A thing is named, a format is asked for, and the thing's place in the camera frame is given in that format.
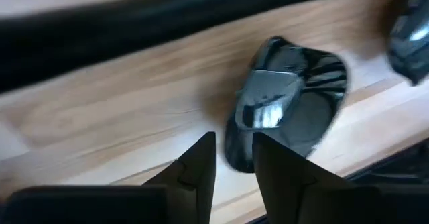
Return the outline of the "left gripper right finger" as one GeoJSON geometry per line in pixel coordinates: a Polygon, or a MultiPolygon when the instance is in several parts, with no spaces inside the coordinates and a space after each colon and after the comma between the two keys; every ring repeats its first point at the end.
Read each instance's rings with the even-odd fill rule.
{"type": "Polygon", "coordinates": [[[340,194],[353,184],[264,133],[253,135],[255,175],[269,224],[338,224],[340,194]]]}

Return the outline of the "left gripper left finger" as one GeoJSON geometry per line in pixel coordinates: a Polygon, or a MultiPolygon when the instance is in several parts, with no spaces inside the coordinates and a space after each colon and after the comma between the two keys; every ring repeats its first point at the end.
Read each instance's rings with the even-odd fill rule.
{"type": "Polygon", "coordinates": [[[209,224],[216,177],[216,134],[205,133],[144,187],[166,193],[167,224],[209,224]]]}

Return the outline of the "black leaf mini plate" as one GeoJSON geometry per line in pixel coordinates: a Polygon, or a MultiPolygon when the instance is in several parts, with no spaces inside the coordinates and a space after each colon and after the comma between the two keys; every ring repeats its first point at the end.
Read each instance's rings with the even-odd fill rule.
{"type": "Polygon", "coordinates": [[[251,59],[227,121],[224,155],[236,171],[252,173],[253,135],[264,133],[308,157],[332,125],[347,95],[347,66],[331,52],[268,38],[251,59]]]}
{"type": "Polygon", "coordinates": [[[389,35],[392,69],[418,85],[429,75],[429,0],[407,0],[389,35]]]}

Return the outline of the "black metal table frame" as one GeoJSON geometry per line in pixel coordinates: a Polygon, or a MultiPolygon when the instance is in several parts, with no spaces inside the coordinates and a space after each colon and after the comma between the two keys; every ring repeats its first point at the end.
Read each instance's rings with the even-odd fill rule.
{"type": "Polygon", "coordinates": [[[0,19],[0,94],[312,0],[113,0],[0,19]]]}

